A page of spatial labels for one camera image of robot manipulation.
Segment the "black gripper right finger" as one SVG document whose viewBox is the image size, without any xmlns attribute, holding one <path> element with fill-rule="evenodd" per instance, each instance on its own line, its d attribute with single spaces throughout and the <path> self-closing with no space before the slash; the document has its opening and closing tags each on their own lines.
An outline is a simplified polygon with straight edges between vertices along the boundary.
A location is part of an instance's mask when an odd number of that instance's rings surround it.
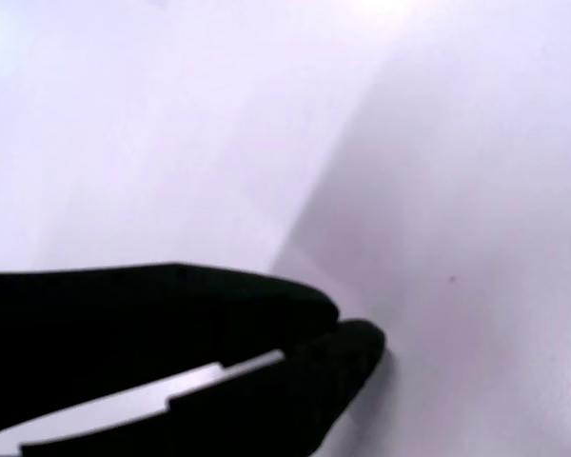
<svg viewBox="0 0 571 457">
<path fill-rule="evenodd" d="M 273 365 L 172 398 L 167 412 L 26 456 L 309 456 L 364 387 L 386 337 L 345 321 Z"/>
</svg>

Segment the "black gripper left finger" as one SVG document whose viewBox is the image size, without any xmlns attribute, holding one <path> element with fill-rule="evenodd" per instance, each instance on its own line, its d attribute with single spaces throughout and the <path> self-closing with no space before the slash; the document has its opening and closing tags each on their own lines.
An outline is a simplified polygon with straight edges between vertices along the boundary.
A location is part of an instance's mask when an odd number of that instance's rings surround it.
<svg viewBox="0 0 571 457">
<path fill-rule="evenodd" d="M 193 368 L 294 348 L 338 318 L 315 288 L 231 269 L 0 273 L 0 431 Z"/>
</svg>

